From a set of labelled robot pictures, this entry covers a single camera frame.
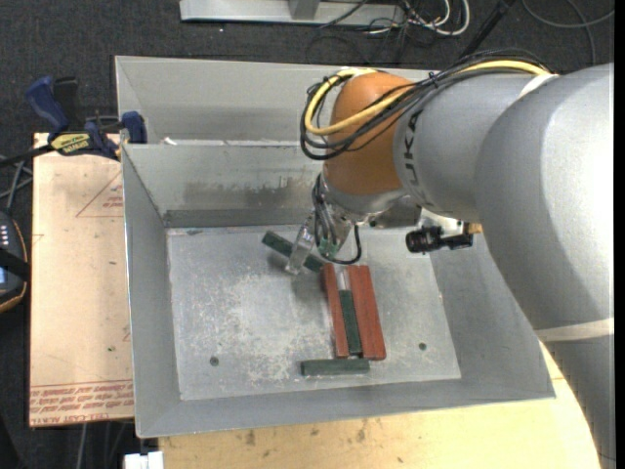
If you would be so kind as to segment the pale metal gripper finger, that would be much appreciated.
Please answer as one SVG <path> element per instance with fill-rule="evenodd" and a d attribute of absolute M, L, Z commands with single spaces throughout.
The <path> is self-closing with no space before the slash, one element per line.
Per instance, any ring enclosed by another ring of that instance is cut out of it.
<path fill-rule="evenodd" d="M 304 268 L 305 261 L 314 245 L 313 232 L 314 212 L 312 211 L 298 230 L 297 236 L 292 244 L 285 270 L 292 275 L 298 275 Z"/>

